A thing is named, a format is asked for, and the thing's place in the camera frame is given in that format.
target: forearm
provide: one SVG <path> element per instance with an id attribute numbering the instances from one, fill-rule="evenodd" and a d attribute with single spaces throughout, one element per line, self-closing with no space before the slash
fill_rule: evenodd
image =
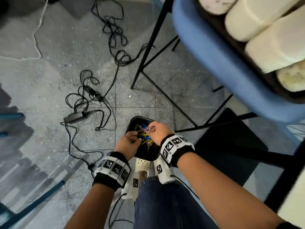
<path id="1" fill-rule="evenodd" d="M 114 190 L 94 184 L 64 229 L 101 229 L 114 196 Z"/>
<path id="2" fill-rule="evenodd" d="M 197 154 L 184 154 L 177 165 L 220 229 L 274 229 L 284 222 Z"/>

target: gray tile floor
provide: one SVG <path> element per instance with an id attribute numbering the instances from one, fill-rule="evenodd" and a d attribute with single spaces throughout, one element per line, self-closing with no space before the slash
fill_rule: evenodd
<path id="1" fill-rule="evenodd" d="M 38 24 L 43 1 L 10 0 L 10 3 L 9 12 L 0 24 L 0 55 L 35 57 L 31 34 Z M 159 10 L 151 3 L 120 3 L 125 18 L 119 24 L 129 40 L 125 50 L 135 57 L 148 42 Z M 25 119 L 20 121 L 0 122 L 0 131 L 10 128 L 10 136 L 0 140 L 1 203 L 19 212 L 57 182 L 67 180 L 63 188 L 15 228 L 41 228 L 41 225 L 63 228 L 90 189 L 90 172 L 82 162 L 69 157 L 68 135 L 59 122 L 71 113 L 65 96 L 77 91 L 81 70 L 93 71 L 101 81 L 98 87 L 101 93 L 107 90 L 114 77 L 116 65 L 109 53 L 108 36 L 102 33 L 101 21 L 91 14 L 92 4 L 93 0 L 61 0 L 48 7 L 44 24 L 37 32 L 42 59 L 22 62 L 0 59 L 0 109 L 25 114 Z M 103 3 L 100 11 L 103 15 L 120 14 L 109 2 Z M 168 16 L 154 43 L 156 49 L 149 57 L 174 36 Z M 129 120 L 136 115 L 162 121 L 172 129 L 192 126 L 143 76 L 139 77 L 135 89 L 130 89 L 139 63 L 137 60 L 120 68 L 116 83 L 106 97 L 114 111 L 107 130 L 95 131 L 100 113 L 77 123 L 80 130 L 75 143 L 81 149 L 104 153 L 114 149 Z M 182 43 L 175 52 L 164 51 L 145 72 L 198 124 L 203 124 L 224 100 L 223 90 L 212 93 L 217 81 Z M 295 150 L 295 145 L 268 120 L 252 119 L 250 128 L 271 151 L 292 154 Z M 196 142 L 204 132 L 198 130 L 183 135 Z M 74 153 L 89 161 L 100 158 L 100 153 Z M 260 164 L 247 187 L 263 200 L 280 173 L 280 169 Z M 125 200 L 120 212 L 116 209 L 113 217 L 133 220 L 133 211 L 132 200 Z M 121 222 L 114 227 L 132 228 L 132 225 Z"/>

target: blue denim jeans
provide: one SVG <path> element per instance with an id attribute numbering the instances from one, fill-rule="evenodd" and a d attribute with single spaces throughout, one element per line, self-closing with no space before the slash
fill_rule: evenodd
<path id="1" fill-rule="evenodd" d="M 144 180 L 135 201 L 134 229 L 219 229 L 180 182 Z"/>

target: black sleeve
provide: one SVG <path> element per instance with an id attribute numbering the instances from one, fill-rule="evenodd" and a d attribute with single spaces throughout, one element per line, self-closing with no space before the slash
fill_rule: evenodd
<path id="1" fill-rule="evenodd" d="M 284 223 L 281 223 L 280 225 L 278 225 L 276 229 L 301 229 L 301 228 L 297 227 L 295 225 L 292 225 L 289 222 L 284 222 Z"/>

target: person's right hand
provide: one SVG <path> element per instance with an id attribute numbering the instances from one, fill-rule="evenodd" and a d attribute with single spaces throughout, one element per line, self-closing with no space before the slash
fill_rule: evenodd
<path id="1" fill-rule="evenodd" d="M 147 131 L 147 134 L 150 136 L 150 138 L 158 145 L 161 145 L 161 141 L 168 135 L 174 134 L 169 127 L 167 127 L 163 123 L 159 123 L 157 121 L 154 121 L 149 124 L 149 130 Z"/>

